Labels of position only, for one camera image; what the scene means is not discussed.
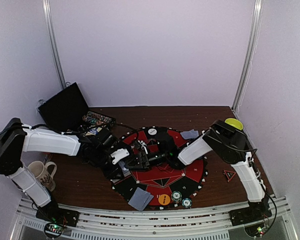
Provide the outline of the dealt blue-backed card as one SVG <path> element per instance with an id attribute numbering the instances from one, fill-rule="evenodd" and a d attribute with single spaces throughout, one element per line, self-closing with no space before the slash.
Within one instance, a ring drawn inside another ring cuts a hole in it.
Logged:
<path id="1" fill-rule="evenodd" d="M 185 140 L 195 139 L 195 138 L 198 137 L 198 136 L 197 136 L 197 137 L 195 137 L 195 138 L 192 138 L 192 137 L 189 135 L 189 131 L 183 131 L 183 132 L 180 133 L 180 135 L 181 135 L 182 138 L 185 139 Z"/>
<path id="2" fill-rule="evenodd" d="M 153 198 L 152 194 L 137 195 L 133 199 L 132 206 L 138 211 L 143 211 Z"/>
<path id="3" fill-rule="evenodd" d="M 138 187 L 128 201 L 128 204 L 134 209 L 142 211 L 145 208 L 144 205 L 147 197 L 147 192 Z"/>

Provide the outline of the black poker chip case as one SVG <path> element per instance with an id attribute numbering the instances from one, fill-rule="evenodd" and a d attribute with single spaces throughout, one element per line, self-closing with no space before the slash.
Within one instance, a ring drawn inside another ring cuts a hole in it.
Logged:
<path id="1" fill-rule="evenodd" d="M 116 119 L 91 111 L 75 82 L 38 107 L 45 123 L 60 132 L 81 132 L 95 136 L 103 129 L 114 127 Z"/>

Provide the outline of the green white poker chip stack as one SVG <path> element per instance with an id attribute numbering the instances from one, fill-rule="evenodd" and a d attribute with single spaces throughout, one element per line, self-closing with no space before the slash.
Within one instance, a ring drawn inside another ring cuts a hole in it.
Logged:
<path id="1" fill-rule="evenodd" d="M 182 193 L 180 191 L 173 191 L 171 193 L 171 200 L 175 203 L 179 203 L 182 200 Z"/>

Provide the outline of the grey playing card deck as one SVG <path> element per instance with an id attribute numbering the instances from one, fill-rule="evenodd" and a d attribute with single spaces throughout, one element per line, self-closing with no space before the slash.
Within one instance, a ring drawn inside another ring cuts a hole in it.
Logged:
<path id="1" fill-rule="evenodd" d="M 128 168 L 125 167 L 125 163 L 124 162 L 119 162 L 119 166 L 122 170 L 123 176 L 127 177 L 129 175 L 131 175 L 131 172 Z"/>

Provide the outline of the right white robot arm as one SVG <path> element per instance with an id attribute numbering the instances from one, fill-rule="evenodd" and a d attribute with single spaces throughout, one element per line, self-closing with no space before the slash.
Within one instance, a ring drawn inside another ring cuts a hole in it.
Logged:
<path id="1" fill-rule="evenodd" d="M 183 148 L 177 146 L 167 132 L 157 133 L 155 141 L 158 150 L 151 153 L 146 146 L 134 140 L 137 152 L 131 152 L 124 158 L 125 167 L 132 171 L 147 171 L 153 165 L 168 163 L 174 169 L 181 169 L 213 151 L 238 175 L 247 194 L 249 206 L 244 210 L 248 219 L 256 221 L 263 215 L 271 216 L 269 202 L 273 199 L 254 163 L 257 150 L 251 147 L 242 130 L 217 120 Z"/>

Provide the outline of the red black triangular token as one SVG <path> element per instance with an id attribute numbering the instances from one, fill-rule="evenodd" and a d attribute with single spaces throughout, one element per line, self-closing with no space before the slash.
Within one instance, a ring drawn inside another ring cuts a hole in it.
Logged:
<path id="1" fill-rule="evenodd" d="M 223 170 L 223 174 L 225 175 L 227 182 L 229 183 L 236 175 L 236 172 L 230 170 Z"/>

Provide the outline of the white dealer button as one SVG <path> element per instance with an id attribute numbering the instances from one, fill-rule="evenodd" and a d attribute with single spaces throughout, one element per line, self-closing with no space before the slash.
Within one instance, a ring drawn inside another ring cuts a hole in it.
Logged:
<path id="1" fill-rule="evenodd" d="M 150 128 L 148 130 L 148 134 L 151 135 L 151 136 L 154 136 L 158 133 L 157 129 L 156 128 Z"/>

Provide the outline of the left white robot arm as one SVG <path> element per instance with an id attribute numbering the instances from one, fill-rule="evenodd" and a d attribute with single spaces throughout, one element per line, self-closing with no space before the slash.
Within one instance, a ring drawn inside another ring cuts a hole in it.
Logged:
<path id="1" fill-rule="evenodd" d="M 30 170 L 44 154 L 85 159 L 103 171 L 120 169 L 119 163 L 133 155 L 131 147 L 106 127 L 83 131 L 58 131 L 45 124 L 28 125 L 12 118 L 0 132 L 0 175 L 10 179 L 51 222 L 62 218 L 51 190 Z"/>

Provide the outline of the orange big blind button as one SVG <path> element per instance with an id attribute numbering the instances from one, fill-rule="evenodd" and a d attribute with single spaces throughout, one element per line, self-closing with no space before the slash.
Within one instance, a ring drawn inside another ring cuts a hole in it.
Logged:
<path id="1" fill-rule="evenodd" d="M 167 206 L 171 202 L 171 197 L 168 194 L 160 194 L 157 200 L 161 206 Z"/>

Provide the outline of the teal white poker chip stack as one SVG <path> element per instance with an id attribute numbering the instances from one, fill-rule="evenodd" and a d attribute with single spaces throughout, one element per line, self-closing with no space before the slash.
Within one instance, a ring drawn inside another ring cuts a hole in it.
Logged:
<path id="1" fill-rule="evenodd" d="M 184 208 L 190 208 L 192 206 L 192 200 L 188 197 L 182 199 L 181 204 Z"/>

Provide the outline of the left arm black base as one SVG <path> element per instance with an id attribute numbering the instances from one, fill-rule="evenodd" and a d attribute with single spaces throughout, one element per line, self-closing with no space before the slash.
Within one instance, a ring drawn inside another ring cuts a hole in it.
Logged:
<path id="1" fill-rule="evenodd" d="M 80 213 L 75 210 L 60 208 L 57 206 L 39 207 L 36 211 L 36 218 L 45 220 L 61 226 L 76 227 Z"/>

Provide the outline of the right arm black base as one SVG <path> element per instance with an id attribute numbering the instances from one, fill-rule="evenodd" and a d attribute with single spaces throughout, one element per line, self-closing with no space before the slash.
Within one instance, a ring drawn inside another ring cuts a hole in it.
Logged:
<path id="1" fill-rule="evenodd" d="M 264 217 L 271 217 L 272 212 L 268 204 L 248 202 L 249 206 L 231 210 L 229 217 L 233 226 L 249 224 L 263 220 Z"/>

